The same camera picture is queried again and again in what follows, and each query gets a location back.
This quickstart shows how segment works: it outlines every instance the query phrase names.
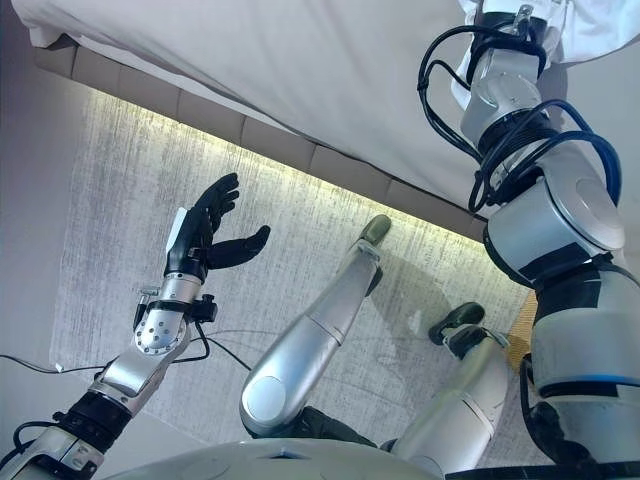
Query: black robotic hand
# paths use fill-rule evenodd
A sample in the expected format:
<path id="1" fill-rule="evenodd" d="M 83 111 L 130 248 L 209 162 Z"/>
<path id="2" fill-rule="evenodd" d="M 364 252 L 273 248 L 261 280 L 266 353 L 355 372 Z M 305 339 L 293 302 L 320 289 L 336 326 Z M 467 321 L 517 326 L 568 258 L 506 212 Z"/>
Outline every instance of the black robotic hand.
<path id="1" fill-rule="evenodd" d="M 211 244 L 222 216 L 233 210 L 239 193 L 238 175 L 230 173 L 211 185 L 187 212 L 176 240 L 167 254 L 164 274 L 195 275 L 204 283 L 207 272 L 248 262 L 267 243 L 271 229 L 263 225 L 249 238 Z"/>

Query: white cloth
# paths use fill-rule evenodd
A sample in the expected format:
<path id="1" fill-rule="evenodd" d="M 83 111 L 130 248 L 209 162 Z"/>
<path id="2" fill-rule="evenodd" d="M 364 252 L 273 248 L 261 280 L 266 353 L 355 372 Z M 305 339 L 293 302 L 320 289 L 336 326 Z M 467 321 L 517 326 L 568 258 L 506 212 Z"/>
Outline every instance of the white cloth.
<path id="1" fill-rule="evenodd" d="M 458 0 L 465 24 L 473 24 L 480 0 Z M 517 12 L 520 5 L 533 6 L 533 16 L 547 21 L 543 46 L 547 65 L 584 62 L 622 48 L 640 34 L 639 0 L 484 0 L 483 12 Z M 464 77 L 469 66 L 467 50 L 456 70 Z M 451 91 L 462 108 L 469 92 L 455 81 Z"/>

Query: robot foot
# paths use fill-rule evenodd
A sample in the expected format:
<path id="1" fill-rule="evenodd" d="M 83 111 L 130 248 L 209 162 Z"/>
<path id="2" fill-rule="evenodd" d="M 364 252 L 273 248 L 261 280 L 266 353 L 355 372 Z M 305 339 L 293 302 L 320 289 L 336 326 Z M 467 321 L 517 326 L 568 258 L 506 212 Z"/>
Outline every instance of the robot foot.
<path id="1" fill-rule="evenodd" d="M 445 329 L 455 329 L 464 324 L 477 325 L 483 318 L 484 308 L 480 304 L 463 303 L 429 329 L 429 338 L 436 345 L 442 345 L 446 337 Z"/>
<path id="2" fill-rule="evenodd" d="M 366 240 L 374 247 L 378 245 L 391 228 L 391 219 L 386 215 L 376 215 L 362 229 L 358 240 Z"/>

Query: black band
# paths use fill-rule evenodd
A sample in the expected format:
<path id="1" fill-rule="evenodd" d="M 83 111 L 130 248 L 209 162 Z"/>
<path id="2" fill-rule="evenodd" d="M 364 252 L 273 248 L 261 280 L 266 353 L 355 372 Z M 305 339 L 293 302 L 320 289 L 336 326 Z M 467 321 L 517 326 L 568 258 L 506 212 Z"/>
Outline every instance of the black band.
<path id="1" fill-rule="evenodd" d="M 59 427 L 105 453 L 131 420 L 131 412 L 96 392 L 85 393 Z"/>
<path id="2" fill-rule="evenodd" d="M 169 310 L 171 312 L 188 314 L 191 311 L 191 304 L 175 300 L 156 300 L 147 305 L 147 312 L 151 310 Z"/>

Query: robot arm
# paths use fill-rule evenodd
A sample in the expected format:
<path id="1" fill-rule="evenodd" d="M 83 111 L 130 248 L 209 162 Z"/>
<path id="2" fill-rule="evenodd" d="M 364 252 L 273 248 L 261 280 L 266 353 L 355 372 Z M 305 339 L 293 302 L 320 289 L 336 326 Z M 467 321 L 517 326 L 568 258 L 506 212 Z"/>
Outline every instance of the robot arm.
<path id="1" fill-rule="evenodd" d="M 194 323 L 203 336 L 200 323 L 213 321 L 217 311 L 213 297 L 196 300 L 209 269 L 244 263 L 266 244 L 270 230 L 263 226 L 247 239 L 212 245 L 222 216 L 235 206 L 237 187 L 236 174 L 227 175 L 207 189 L 193 208 L 179 210 L 167 244 L 162 287 L 145 292 L 129 347 L 96 376 L 66 414 L 54 416 L 57 424 L 9 462 L 0 478 L 87 479 L 95 473 L 106 451 L 186 349 L 187 325 Z M 147 303 L 149 294 L 157 299 Z"/>
<path id="2" fill-rule="evenodd" d="M 611 260 L 624 245 L 617 157 L 566 102 L 541 102 L 535 83 L 546 52 L 536 37 L 545 21 L 536 8 L 485 8 L 470 30 L 470 102 L 461 128 L 480 168 L 469 208 L 500 205 L 488 220 L 486 249 L 513 280 L 536 290 L 531 360 L 523 368 L 543 399 L 533 409 L 524 402 L 534 441 L 559 464 L 637 460 L 640 285 Z M 545 113 L 553 105 L 583 131 L 556 131 Z M 570 140 L 594 146 L 606 185 Z"/>

